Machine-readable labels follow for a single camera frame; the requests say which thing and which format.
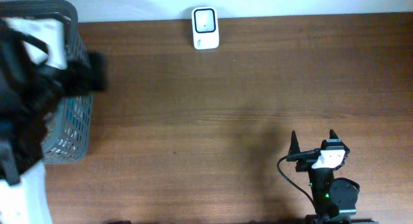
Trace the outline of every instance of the wooden table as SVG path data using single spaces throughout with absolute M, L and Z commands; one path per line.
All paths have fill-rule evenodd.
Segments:
M 110 88 L 94 97 L 87 157 L 46 167 L 54 221 L 301 218 L 312 206 L 276 161 L 292 130 L 308 150 L 333 128 L 352 151 L 336 176 L 361 185 L 356 217 L 413 223 L 413 14 L 219 25 L 205 51 L 188 20 L 79 26 Z

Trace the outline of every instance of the plastic basket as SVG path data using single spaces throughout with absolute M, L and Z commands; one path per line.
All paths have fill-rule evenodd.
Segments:
M 65 24 L 65 54 L 90 66 L 86 48 L 77 31 L 77 11 L 64 0 L 11 1 L 1 3 L 1 17 L 54 18 Z M 71 163 L 88 150 L 92 95 L 63 99 L 47 121 L 48 134 L 42 148 L 45 163 Z

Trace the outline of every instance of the cable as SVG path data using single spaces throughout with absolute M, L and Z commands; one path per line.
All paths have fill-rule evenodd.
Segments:
M 289 179 L 289 178 L 283 173 L 283 171 L 280 169 L 279 164 L 280 164 L 284 159 L 286 159 L 286 158 L 288 158 L 288 157 L 289 157 L 289 156 L 284 156 L 284 157 L 282 157 L 281 159 L 278 160 L 278 163 L 277 163 L 278 172 L 284 177 L 284 179 L 286 179 L 290 184 L 292 184 L 292 186 L 294 186 L 296 189 L 300 190 L 302 193 L 304 193 L 304 195 L 307 196 L 307 198 L 311 201 L 311 204 L 312 204 L 312 206 L 314 207 L 314 210 L 317 212 L 316 204 L 314 203 L 314 200 L 311 198 L 311 196 L 310 196 L 307 192 L 305 192 L 302 188 L 300 188 L 298 185 L 296 185 L 294 182 L 292 182 L 292 180 Z

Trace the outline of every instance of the black cable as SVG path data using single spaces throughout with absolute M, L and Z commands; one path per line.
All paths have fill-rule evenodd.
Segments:
M 279 159 L 278 163 L 277 163 L 277 169 L 278 172 L 284 177 L 284 179 L 286 179 L 290 184 L 292 184 L 292 186 L 294 186 L 296 189 L 300 190 L 302 193 L 304 193 L 304 195 L 307 196 L 307 198 L 311 201 L 312 206 L 314 207 L 314 210 L 317 212 L 316 209 L 316 204 L 314 203 L 314 200 L 311 198 L 311 196 L 305 192 L 302 188 L 300 188 L 298 185 L 296 185 L 294 182 L 292 182 L 292 180 L 290 178 L 288 178 L 283 171 L 280 169 L 279 164 L 286 158 L 288 158 L 289 156 L 284 156 L 281 159 Z

